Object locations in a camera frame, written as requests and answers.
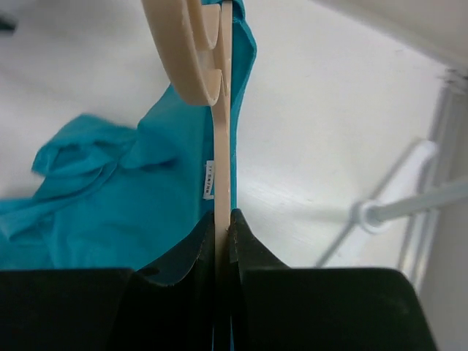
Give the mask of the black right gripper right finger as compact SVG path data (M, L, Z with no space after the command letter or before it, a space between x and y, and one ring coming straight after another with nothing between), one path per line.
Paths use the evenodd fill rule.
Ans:
M236 350L435 350L413 286L389 268L291 268L231 214Z

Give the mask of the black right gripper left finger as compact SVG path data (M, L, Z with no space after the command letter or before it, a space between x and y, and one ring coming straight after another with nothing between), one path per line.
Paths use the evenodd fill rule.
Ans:
M3 350L210 350L214 219L139 270L1 272Z

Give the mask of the teal t shirt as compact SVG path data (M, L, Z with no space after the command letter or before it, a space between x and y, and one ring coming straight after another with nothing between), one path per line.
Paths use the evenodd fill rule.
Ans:
M1 37L1 269L140 269L214 208L214 127L139 1L39 1Z

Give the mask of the beige wooden hanger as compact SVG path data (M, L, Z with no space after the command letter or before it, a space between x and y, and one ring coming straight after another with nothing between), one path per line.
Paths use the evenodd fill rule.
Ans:
M143 1L162 65L189 105L209 106L214 126L214 349L230 349L227 270L231 212L230 111L233 4Z

